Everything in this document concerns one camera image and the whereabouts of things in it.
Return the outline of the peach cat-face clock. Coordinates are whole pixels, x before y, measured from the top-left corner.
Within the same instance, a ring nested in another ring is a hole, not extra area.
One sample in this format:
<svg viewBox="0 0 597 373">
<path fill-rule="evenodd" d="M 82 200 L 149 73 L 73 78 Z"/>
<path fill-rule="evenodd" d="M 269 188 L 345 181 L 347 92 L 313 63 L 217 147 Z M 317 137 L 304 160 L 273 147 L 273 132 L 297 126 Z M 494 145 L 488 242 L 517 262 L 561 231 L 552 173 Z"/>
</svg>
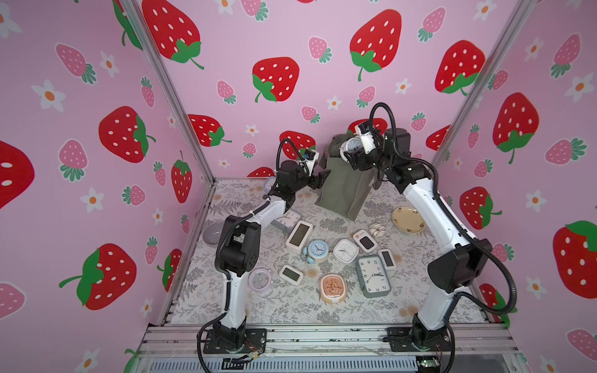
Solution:
<svg viewBox="0 0 597 373">
<path fill-rule="evenodd" d="M 327 304 L 339 304 L 347 298 L 345 280 L 339 274 L 326 274 L 319 281 L 320 299 Z"/>
</svg>

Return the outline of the small white square digital clock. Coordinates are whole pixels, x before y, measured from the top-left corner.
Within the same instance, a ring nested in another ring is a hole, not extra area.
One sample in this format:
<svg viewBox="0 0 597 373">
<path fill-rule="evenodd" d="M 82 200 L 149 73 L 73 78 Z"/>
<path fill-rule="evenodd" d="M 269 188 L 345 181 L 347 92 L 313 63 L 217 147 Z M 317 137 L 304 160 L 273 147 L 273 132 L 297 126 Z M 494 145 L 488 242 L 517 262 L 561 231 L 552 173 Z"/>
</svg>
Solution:
<svg viewBox="0 0 597 373">
<path fill-rule="evenodd" d="M 304 278 L 304 273 L 301 270 L 298 270 L 290 265 L 284 265 L 278 274 L 282 280 L 293 286 L 300 286 Z"/>
</svg>

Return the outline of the lilac round dish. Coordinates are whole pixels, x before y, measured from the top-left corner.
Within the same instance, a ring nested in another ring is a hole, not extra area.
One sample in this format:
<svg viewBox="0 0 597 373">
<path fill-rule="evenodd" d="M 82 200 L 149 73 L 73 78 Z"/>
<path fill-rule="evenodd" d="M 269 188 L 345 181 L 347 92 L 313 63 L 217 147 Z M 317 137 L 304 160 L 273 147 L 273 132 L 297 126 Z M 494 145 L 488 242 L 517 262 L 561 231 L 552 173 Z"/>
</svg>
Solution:
<svg viewBox="0 0 597 373">
<path fill-rule="evenodd" d="M 214 222 L 208 225 L 202 234 L 204 243 L 209 246 L 217 246 L 222 235 L 223 227 L 223 222 Z"/>
</svg>

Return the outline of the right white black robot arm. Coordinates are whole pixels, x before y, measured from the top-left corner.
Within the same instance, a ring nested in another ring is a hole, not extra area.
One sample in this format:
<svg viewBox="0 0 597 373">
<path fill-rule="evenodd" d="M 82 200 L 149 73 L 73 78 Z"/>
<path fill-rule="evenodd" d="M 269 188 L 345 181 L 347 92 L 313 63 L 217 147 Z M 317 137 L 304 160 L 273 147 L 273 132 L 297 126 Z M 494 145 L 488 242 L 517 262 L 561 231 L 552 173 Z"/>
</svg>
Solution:
<svg viewBox="0 0 597 373">
<path fill-rule="evenodd" d="M 438 192 L 435 168 L 422 159 L 399 152 L 401 141 L 407 137 L 405 130 L 390 138 L 360 124 L 354 137 L 357 144 L 345 145 L 340 153 L 353 169 L 375 168 L 384 175 L 418 210 L 436 238 L 442 255 L 428 265 L 432 286 L 412 326 L 414 338 L 423 344 L 446 331 L 458 301 L 470 295 L 470 283 L 488 261 L 483 251 L 491 245 L 467 234 Z"/>
</svg>

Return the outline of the lilac round alarm clock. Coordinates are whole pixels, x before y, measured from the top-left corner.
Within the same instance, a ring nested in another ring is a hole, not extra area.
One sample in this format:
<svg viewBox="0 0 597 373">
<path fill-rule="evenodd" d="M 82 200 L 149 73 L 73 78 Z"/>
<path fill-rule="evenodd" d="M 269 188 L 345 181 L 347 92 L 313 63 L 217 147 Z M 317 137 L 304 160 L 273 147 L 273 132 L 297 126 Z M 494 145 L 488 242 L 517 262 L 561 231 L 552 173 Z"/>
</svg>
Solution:
<svg viewBox="0 0 597 373">
<path fill-rule="evenodd" d="M 249 276 L 250 289 L 258 294 L 264 294 L 271 290 L 273 280 L 270 270 L 258 267 L 251 271 Z"/>
</svg>

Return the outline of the left corner aluminium post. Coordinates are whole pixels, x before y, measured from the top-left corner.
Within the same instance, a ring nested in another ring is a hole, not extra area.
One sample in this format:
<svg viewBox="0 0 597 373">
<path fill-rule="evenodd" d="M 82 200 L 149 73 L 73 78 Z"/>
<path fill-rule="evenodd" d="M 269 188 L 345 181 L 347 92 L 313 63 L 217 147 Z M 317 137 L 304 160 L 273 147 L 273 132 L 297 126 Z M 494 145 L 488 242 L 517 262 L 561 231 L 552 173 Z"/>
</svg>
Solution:
<svg viewBox="0 0 597 373">
<path fill-rule="evenodd" d="M 194 133 L 191 121 L 189 120 L 187 113 L 183 108 L 183 104 L 180 101 L 180 97 L 177 94 L 174 83 L 169 76 L 168 71 L 166 70 L 166 66 L 163 62 L 163 56 L 161 56 L 158 48 L 155 46 L 155 40 L 153 40 L 148 24 L 142 15 L 140 2 L 124 0 L 121 3 L 125 12 L 127 13 L 127 18 L 129 18 L 129 22 L 132 25 L 133 31 L 136 33 L 141 46 L 143 47 L 143 51 L 145 52 L 146 57 L 149 60 L 149 63 L 152 66 L 158 81 L 160 82 L 160 86 L 164 92 L 168 104 L 171 107 L 175 118 L 177 119 L 183 136 L 191 148 L 194 158 L 204 173 L 207 182 L 210 185 L 214 185 L 216 178 L 213 172 L 211 172 L 208 161 L 201 150 L 200 142 Z"/>
</svg>

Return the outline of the white digital clock green screen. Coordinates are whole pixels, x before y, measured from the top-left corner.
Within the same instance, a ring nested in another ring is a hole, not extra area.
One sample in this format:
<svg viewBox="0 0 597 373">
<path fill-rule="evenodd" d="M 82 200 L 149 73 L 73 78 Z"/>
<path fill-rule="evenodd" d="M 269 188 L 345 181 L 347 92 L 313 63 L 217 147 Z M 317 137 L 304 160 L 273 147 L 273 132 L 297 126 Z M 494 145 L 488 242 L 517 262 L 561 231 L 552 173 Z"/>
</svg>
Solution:
<svg viewBox="0 0 597 373">
<path fill-rule="evenodd" d="M 303 247 L 309 239 L 311 232 L 313 231 L 313 224 L 305 221 L 298 221 L 295 228 L 290 233 L 289 237 L 285 241 L 286 249 L 291 254 L 300 255 L 303 251 Z"/>
</svg>

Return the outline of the white twin-bell alarm clock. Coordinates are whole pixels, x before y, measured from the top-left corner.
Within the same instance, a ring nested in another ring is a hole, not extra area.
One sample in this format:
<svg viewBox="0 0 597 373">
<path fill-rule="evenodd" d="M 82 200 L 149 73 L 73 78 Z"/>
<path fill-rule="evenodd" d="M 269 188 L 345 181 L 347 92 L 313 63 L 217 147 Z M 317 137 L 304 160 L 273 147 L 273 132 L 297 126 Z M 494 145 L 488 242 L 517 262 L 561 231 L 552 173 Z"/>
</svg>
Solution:
<svg viewBox="0 0 597 373">
<path fill-rule="evenodd" d="M 349 138 L 339 148 L 340 157 L 346 163 L 348 163 L 349 162 L 348 153 L 352 154 L 357 151 L 362 151 L 362 149 L 363 149 L 363 144 L 362 144 L 362 140 L 359 137 L 355 136 L 353 138 Z"/>
</svg>

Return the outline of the cream floral plate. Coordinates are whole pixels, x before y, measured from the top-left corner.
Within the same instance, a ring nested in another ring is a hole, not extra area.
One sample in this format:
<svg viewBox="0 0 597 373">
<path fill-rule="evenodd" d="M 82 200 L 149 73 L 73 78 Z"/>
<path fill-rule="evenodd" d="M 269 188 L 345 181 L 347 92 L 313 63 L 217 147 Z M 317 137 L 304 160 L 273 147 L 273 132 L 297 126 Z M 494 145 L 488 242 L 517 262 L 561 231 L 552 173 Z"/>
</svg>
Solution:
<svg viewBox="0 0 597 373">
<path fill-rule="evenodd" d="M 416 208 L 400 206 L 393 211 L 393 224 L 405 233 L 422 233 L 427 225 Z"/>
</svg>

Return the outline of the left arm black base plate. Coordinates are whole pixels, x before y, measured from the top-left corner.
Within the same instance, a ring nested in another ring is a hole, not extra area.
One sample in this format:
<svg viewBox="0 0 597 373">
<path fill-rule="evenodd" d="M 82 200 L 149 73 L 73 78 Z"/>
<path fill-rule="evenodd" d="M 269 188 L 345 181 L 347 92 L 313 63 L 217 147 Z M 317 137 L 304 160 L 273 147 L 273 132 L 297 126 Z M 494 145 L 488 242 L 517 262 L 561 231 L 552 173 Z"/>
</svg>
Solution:
<svg viewBox="0 0 597 373">
<path fill-rule="evenodd" d="M 245 329 L 242 334 L 219 334 L 213 329 L 202 338 L 205 354 L 249 354 L 262 352 L 267 343 L 267 329 Z"/>
</svg>

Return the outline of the corner aluminium post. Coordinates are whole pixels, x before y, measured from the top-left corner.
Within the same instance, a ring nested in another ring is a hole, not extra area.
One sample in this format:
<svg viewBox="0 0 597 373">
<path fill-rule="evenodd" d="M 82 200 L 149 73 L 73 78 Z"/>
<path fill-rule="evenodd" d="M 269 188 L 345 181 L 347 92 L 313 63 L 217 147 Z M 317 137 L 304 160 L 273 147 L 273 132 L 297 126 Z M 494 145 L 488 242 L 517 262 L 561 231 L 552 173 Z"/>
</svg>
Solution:
<svg viewBox="0 0 597 373">
<path fill-rule="evenodd" d="M 441 166 L 448 151 L 457 139 L 463 125 L 466 124 L 468 117 L 474 111 L 477 100 L 484 94 L 492 74 L 499 67 L 500 63 L 502 63 L 506 54 L 508 54 L 509 48 L 516 40 L 516 37 L 522 28 L 524 28 L 525 22 L 529 18 L 531 12 L 533 12 L 535 6 L 536 1 L 532 0 L 521 0 L 517 2 L 516 7 L 508 18 L 499 38 L 496 40 L 491 53 L 488 55 L 486 63 L 480 71 L 479 77 L 474 82 L 472 90 L 469 92 L 459 111 L 456 113 L 444 141 L 432 160 L 432 164 L 436 168 Z"/>
<path fill-rule="evenodd" d="M 124 0 L 121 3 L 125 12 L 127 13 L 127 18 L 129 18 L 129 22 L 132 25 L 133 31 L 136 33 L 141 46 L 143 47 L 143 51 L 145 52 L 146 57 L 149 60 L 149 63 L 152 66 L 158 81 L 160 82 L 160 86 L 164 92 L 168 104 L 171 107 L 175 118 L 177 119 L 183 136 L 191 148 L 194 158 L 204 173 L 207 182 L 210 185 L 214 185 L 216 178 L 213 172 L 211 172 L 208 161 L 201 150 L 200 142 L 194 133 L 191 121 L 189 120 L 187 113 L 183 108 L 183 104 L 180 101 L 180 97 L 177 94 L 174 83 L 169 76 L 168 71 L 166 70 L 166 66 L 163 62 L 163 56 L 161 56 L 158 48 L 155 46 L 155 40 L 153 40 L 148 24 L 142 15 L 140 2 Z"/>
</svg>

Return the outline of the grey-green canvas tote bag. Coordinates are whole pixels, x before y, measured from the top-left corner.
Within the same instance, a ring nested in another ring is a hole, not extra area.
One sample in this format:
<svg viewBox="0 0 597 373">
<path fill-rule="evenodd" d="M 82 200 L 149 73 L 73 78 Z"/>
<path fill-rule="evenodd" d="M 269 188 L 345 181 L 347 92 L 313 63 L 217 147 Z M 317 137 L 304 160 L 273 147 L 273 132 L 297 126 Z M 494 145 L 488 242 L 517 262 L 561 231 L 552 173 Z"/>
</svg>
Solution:
<svg viewBox="0 0 597 373">
<path fill-rule="evenodd" d="M 336 135 L 325 146 L 319 166 L 331 171 L 315 205 L 355 221 L 371 191 L 376 173 L 374 169 L 359 171 L 340 157 L 340 147 L 354 138 L 351 132 Z"/>
</svg>

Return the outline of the blue twin-bell alarm clock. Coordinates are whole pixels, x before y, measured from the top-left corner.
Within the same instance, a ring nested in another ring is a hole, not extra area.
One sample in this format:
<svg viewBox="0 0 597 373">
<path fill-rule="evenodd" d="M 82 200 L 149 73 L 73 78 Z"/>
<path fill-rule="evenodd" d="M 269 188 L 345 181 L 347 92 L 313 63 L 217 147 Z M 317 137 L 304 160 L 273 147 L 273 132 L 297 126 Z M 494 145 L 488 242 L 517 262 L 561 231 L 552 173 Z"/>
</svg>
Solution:
<svg viewBox="0 0 597 373">
<path fill-rule="evenodd" d="M 321 264 L 328 258 L 329 251 L 323 240 L 314 240 L 302 249 L 301 258 L 308 264 Z"/>
</svg>

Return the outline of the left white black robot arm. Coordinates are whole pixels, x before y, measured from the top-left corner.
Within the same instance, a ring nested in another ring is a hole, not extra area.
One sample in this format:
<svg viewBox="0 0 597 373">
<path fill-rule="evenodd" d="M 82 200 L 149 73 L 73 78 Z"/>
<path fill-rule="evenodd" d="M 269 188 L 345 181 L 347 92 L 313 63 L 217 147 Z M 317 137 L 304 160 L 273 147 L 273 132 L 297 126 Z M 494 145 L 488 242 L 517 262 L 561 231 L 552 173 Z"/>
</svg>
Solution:
<svg viewBox="0 0 597 373">
<path fill-rule="evenodd" d="M 217 331 L 237 332 L 245 327 L 248 277 L 259 258 L 261 230 L 290 210 L 298 191 L 323 187 L 331 171 L 315 174 L 316 165 L 309 160 L 284 161 L 264 203 L 245 216 L 230 215 L 225 220 L 215 255 L 215 268 L 225 280 L 222 315 L 214 324 Z"/>
</svg>

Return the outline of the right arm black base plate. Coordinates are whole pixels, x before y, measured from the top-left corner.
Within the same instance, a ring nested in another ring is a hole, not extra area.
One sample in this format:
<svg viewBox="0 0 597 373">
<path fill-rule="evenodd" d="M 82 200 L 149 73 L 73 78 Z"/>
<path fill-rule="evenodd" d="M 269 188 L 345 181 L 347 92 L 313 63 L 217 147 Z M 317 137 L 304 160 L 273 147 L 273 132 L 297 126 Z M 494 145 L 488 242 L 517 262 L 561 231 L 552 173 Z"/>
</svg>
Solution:
<svg viewBox="0 0 597 373">
<path fill-rule="evenodd" d="M 382 339 L 393 352 L 449 352 L 452 339 L 446 327 L 437 330 L 413 327 L 390 327 Z"/>
</svg>

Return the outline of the grey square analog clock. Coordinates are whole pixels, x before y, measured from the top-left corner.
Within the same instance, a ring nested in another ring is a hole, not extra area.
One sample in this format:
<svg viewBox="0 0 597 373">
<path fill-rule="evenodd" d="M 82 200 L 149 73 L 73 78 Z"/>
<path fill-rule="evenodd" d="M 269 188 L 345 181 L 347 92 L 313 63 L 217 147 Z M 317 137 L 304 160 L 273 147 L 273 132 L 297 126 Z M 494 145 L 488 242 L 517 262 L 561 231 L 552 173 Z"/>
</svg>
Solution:
<svg viewBox="0 0 597 373">
<path fill-rule="evenodd" d="M 297 211 L 288 210 L 283 216 L 273 220 L 271 225 L 281 230 L 284 234 L 289 234 L 292 232 L 301 218 L 301 214 Z"/>
</svg>

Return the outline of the white square analog clock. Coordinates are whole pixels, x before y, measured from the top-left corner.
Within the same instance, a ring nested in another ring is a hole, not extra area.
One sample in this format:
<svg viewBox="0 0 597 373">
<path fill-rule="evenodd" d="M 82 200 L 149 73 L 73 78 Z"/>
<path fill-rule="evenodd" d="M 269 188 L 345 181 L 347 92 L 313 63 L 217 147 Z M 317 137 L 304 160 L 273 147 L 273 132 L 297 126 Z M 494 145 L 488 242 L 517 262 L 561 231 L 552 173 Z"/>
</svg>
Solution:
<svg viewBox="0 0 597 373">
<path fill-rule="evenodd" d="M 341 239 L 333 248 L 333 255 L 342 264 L 351 264 L 359 255 L 359 247 L 348 239 Z"/>
</svg>

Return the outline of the small light blue clock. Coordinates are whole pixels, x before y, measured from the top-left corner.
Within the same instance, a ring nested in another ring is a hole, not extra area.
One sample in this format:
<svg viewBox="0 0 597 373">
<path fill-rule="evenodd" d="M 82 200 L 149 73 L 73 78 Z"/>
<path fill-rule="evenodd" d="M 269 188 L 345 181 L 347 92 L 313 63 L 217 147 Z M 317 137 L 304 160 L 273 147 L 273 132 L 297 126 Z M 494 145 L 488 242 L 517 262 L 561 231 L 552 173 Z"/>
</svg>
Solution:
<svg viewBox="0 0 597 373">
<path fill-rule="evenodd" d="M 268 178 L 264 183 L 264 193 L 269 194 L 270 192 L 273 191 L 273 189 L 275 189 L 276 186 L 277 186 L 277 178 L 276 177 Z"/>
</svg>

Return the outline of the white timer orange button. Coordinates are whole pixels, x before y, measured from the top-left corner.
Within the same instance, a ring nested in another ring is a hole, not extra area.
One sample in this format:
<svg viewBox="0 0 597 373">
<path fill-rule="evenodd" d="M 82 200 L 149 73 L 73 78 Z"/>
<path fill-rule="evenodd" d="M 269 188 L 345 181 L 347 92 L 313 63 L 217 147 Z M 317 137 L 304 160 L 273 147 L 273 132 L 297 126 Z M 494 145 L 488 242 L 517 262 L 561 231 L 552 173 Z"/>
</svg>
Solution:
<svg viewBox="0 0 597 373">
<path fill-rule="evenodd" d="M 373 253 L 379 248 L 378 243 L 366 230 L 361 229 L 357 231 L 352 238 L 364 253 Z"/>
</svg>

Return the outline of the large grey-green rectangular clock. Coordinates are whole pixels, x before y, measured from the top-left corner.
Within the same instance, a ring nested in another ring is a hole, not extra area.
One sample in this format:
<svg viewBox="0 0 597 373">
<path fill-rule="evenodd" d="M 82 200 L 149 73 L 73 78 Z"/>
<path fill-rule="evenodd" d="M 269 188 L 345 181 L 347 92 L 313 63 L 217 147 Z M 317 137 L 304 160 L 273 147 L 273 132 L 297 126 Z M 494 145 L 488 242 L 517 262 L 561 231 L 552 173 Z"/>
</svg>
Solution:
<svg viewBox="0 0 597 373">
<path fill-rule="evenodd" d="M 365 298 L 381 298 L 391 292 L 390 280 L 379 255 L 360 256 L 355 267 Z"/>
</svg>

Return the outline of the aluminium front rail frame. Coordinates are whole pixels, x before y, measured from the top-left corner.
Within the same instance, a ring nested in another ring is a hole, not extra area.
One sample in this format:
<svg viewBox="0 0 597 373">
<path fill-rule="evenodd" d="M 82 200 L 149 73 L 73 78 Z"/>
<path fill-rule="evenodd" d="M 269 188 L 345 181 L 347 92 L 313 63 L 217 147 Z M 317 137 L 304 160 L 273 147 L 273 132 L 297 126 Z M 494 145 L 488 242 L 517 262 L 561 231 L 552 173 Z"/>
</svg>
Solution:
<svg viewBox="0 0 597 373">
<path fill-rule="evenodd" d="M 454 324 L 456 339 L 427 351 L 403 342 L 407 326 L 385 324 L 264 324 L 261 353 L 245 365 L 232 353 L 197 356 L 197 325 L 150 327 L 133 372 L 529 372 L 525 357 L 502 324 Z"/>
</svg>

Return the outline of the small patterned round trinket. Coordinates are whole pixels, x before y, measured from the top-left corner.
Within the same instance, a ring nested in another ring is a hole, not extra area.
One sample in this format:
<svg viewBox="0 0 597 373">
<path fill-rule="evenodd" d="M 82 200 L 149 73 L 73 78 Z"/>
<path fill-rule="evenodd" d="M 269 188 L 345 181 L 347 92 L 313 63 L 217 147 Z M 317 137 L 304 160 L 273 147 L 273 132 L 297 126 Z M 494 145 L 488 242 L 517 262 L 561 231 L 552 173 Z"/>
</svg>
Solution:
<svg viewBox="0 0 597 373">
<path fill-rule="evenodd" d="M 386 234 L 386 227 L 381 223 L 371 224 L 369 227 L 369 234 L 376 238 L 384 237 Z"/>
</svg>

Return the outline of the right corner aluminium post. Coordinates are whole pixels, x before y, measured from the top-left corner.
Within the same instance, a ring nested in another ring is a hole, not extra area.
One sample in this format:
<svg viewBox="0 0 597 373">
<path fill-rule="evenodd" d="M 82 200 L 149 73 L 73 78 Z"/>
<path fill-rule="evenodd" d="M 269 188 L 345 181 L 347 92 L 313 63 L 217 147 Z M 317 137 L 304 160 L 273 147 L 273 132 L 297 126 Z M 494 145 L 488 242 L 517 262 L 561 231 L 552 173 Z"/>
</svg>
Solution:
<svg viewBox="0 0 597 373">
<path fill-rule="evenodd" d="M 477 100 L 484 94 L 492 74 L 499 67 L 500 63 L 502 63 L 506 54 L 508 54 L 509 48 L 516 40 L 516 37 L 522 28 L 524 28 L 525 22 L 529 18 L 531 12 L 533 12 L 535 6 L 536 1 L 532 0 L 521 0 L 517 2 L 516 7 L 508 18 L 499 38 L 496 40 L 491 53 L 488 55 L 486 63 L 480 71 L 479 77 L 474 82 L 472 90 L 469 92 L 459 111 L 456 113 L 444 141 L 432 160 L 432 164 L 436 168 L 441 166 L 448 151 L 457 139 L 463 125 L 466 124 L 468 117 L 474 111 Z"/>
</svg>

